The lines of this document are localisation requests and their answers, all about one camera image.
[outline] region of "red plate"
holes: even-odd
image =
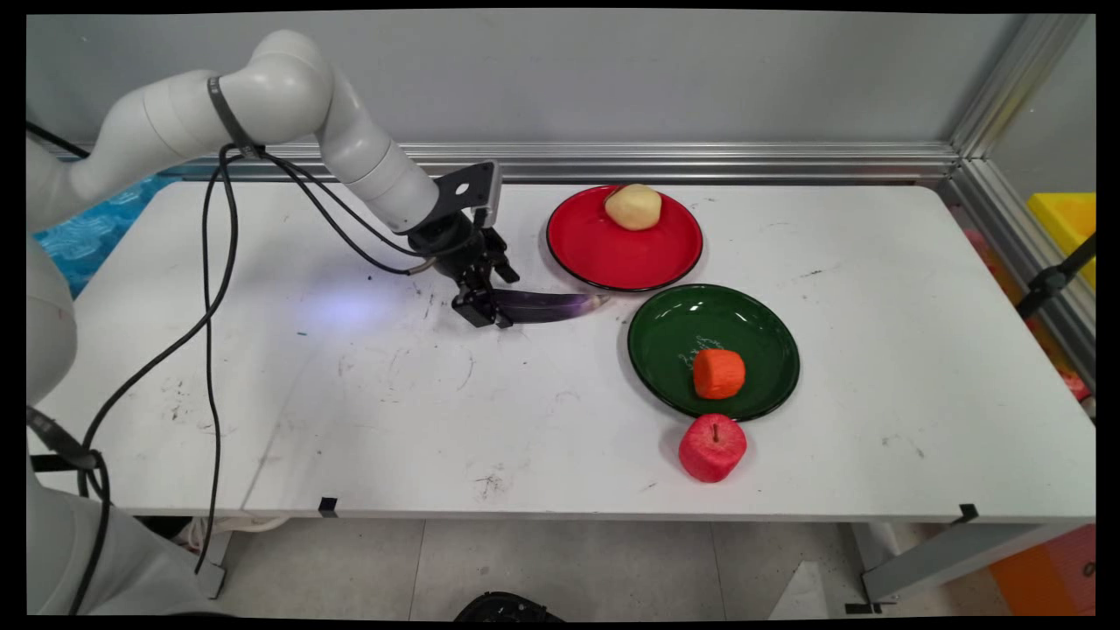
[[[596,287],[646,291],[675,282],[696,267],[703,235],[696,217],[661,195],[661,220],[632,232],[607,216],[607,195],[618,186],[576,193],[552,211],[549,250],[561,267]]]

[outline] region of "gray wall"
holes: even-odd
[[[1019,16],[435,9],[30,16],[28,118],[92,141],[125,92],[312,37],[399,141],[948,138]]]
[[[1096,18],[1004,131],[990,157],[1026,202],[1096,192]]]

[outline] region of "blue cloth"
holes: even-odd
[[[35,234],[77,297],[156,193],[179,177],[155,175],[66,223]]]

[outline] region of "white robotic arm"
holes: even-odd
[[[147,175],[230,143],[207,92],[216,73],[194,71],[118,101],[92,155],[65,164],[27,140],[27,404],[62,380],[74,360],[73,302],[62,274],[31,238]],[[353,86],[297,33],[264,38],[249,65],[221,77],[222,93],[258,145],[315,133],[327,168],[393,232],[429,216],[438,186],[374,122]],[[99,506],[44,489],[28,460],[29,613],[64,613],[90,557]],[[82,612],[205,610],[179,549],[112,510],[105,552]]]
[[[130,92],[110,110],[88,158],[55,159],[27,139],[27,398],[34,405],[69,369],[76,349],[73,304],[62,275],[30,237],[165,168],[231,141],[193,71]],[[243,70],[221,77],[230,109],[259,145],[315,133],[330,172],[393,232],[420,224],[439,191],[370,118],[349,81],[307,37],[265,37]]]

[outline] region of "plate rim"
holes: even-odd
[[[554,209],[552,209],[552,213],[549,214],[549,222],[544,224],[544,243],[549,247],[549,253],[552,254],[552,260],[556,260],[557,265],[559,265],[564,271],[567,271],[569,275],[571,275],[577,280],[579,280],[581,282],[586,282],[588,285],[591,285],[592,287],[600,288],[600,289],[607,289],[607,290],[610,290],[610,291],[620,291],[620,293],[645,293],[645,291],[652,291],[652,290],[663,289],[663,288],[672,285],[673,282],[679,281],[684,276],[688,276],[690,272],[692,272],[693,269],[696,269],[696,266],[700,263],[700,259],[703,257],[703,230],[700,229],[700,222],[697,221],[697,217],[696,217],[694,214],[692,214],[692,211],[690,211],[681,202],[674,200],[673,197],[670,197],[669,195],[662,193],[661,191],[657,191],[657,194],[662,195],[662,196],[665,196],[665,197],[668,197],[670,200],[673,200],[674,203],[676,203],[678,205],[680,205],[681,209],[683,209],[684,212],[692,219],[692,222],[697,226],[697,231],[700,232],[700,249],[697,251],[697,257],[696,257],[696,259],[692,260],[692,263],[689,265],[689,268],[685,269],[684,272],[681,274],[680,276],[676,276],[675,278],[673,278],[673,279],[671,279],[671,280],[669,280],[666,282],[662,282],[660,285],[653,285],[653,286],[650,286],[650,287],[638,287],[636,289],[624,289],[624,288],[620,288],[620,287],[612,287],[609,285],[603,285],[603,284],[599,284],[599,282],[596,282],[596,281],[592,281],[592,280],[588,280],[587,278],[585,278],[585,277],[580,276],[579,274],[572,271],[567,265],[563,263],[562,260],[560,260],[560,257],[557,256],[556,249],[552,248],[552,220],[556,219],[557,211],[560,210],[560,207],[562,207],[563,204],[566,204],[569,201],[571,201],[572,197],[576,197],[577,195],[581,195],[581,194],[584,194],[584,193],[586,193],[588,191],[594,191],[596,188],[605,188],[605,187],[608,187],[608,186],[614,186],[617,189],[617,188],[619,188],[622,186],[626,186],[626,185],[628,185],[628,184],[601,184],[599,186],[591,186],[590,188],[584,188],[582,191],[572,193],[571,195],[569,195],[567,198],[564,198],[564,201],[562,201],[559,204],[557,204],[557,206]]]
[[[712,284],[712,282],[689,282],[687,285],[678,285],[675,287],[670,287],[670,288],[668,288],[668,289],[659,293],[657,295],[650,296],[648,299],[646,299],[645,302],[643,302],[642,306],[638,306],[637,311],[634,312],[634,316],[631,317],[629,326],[628,326],[628,328],[626,331],[626,354],[629,356],[631,367],[634,369],[634,373],[637,374],[637,378],[638,378],[638,380],[642,381],[642,385],[644,385],[645,388],[647,390],[650,390],[650,393],[653,393],[657,398],[657,400],[661,400],[665,405],[669,405],[671,408],[680,411],[681,414],[684,414],[685,416],[688,416],[690,418],[693,417],[691,411],[689,411],[687,409],[682,409],[675,402],[673,402],[671,400],[668,400],[664,396],[661,395],[660,391],[657,391],[656,388],[654,388],[652,385],[650,385],[650,381],[647,381],[645,379],[645,377],[642,374],[642,370],[638,369],[637,361],[634,359],[634,322],[637,321],[638,315],[642,313],[642,311],[644,311],[645,307],[648,306],[648,304],[651,302],[653,302],[653,298],[657,297],[659,295],[666,294],[669,291],[687,289],[687,288],[691,288],[691,287],[717,287],[717,288],[720,288],[720,289],[727,289],[729,291],[737,293],[737,294],[746,297],[747,299],[750,299],[750,300],[757,303],[758,306],[762,306],[763,308],[765,308],[771,315],[774,316],[775,319],[777,319],[782,324],[782,327],[785,328],[785,332],[790,335],[790,342],[793,344],[793,361],[796,364],[797,369],[796,369],[796,372],[794,372],[793,381],[790,383],[788,391],[784,392],[778,398],[778,400],[776,402],[774,402],[773,405],[771,405],[766,409],[763,409],[762,411],[758,411],[757,414],[754,414],[752,416],[744,416],[741,418],[731,418],[731,419],[735,420],[736,423],[746,423],[746,421],[758,419],[758,418],[762,418],[763,416],[767,416],[767,415],[772,414],[775,409],[777,409],[778,407],[781,407],[782,405],[784,405],[785,401],[788,400],[791,396],[793,396],[794,390],[797,389],[797,383],[801,382],[801,349],[797,348],[797,340],[794,339],[793,332],[790,331],[790,326],[785,325],[785,322],[782,321],[782,318],[777,316],[777,313],[774,313],[774,311],[769,306],[766,306],[765,304],[763,304],[763,302],[760,299],[758,299],[756,297],[753,297],[750,295],[747,295],[747,294],[745,294],[745,293],[743,293],[743,291],[740,291],[738,289],[732,289],[731,287],[726,287],[724,285],[716,285],[716,284]]]

